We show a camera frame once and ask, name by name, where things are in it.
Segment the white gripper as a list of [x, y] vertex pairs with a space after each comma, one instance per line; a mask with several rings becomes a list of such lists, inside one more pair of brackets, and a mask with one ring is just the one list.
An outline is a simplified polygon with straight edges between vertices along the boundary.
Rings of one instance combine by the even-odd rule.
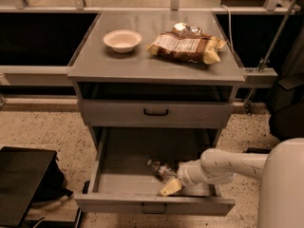
[[211, 184], [214, 175], [209, 173], [200, 160], [180, 162], [177, 171], [177, 179], [169, 180], [160, 190], [159, 195], [168, 197], [179, 192], [182, 186], [194, 186], [199, 183]]

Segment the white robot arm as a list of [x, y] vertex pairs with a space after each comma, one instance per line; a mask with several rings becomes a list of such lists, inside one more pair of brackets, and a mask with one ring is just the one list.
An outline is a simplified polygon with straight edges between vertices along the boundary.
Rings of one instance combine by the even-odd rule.
[[281, 142], [268, 154], [210, 148], [198, 160], [182, 162], [176, 171], [163, 164], [157, 174], [166, 180], [163, 197], [199, 183], [230, 183], [235, 175], [260, 180], [257, 228], [304, 228], [303, 138]]

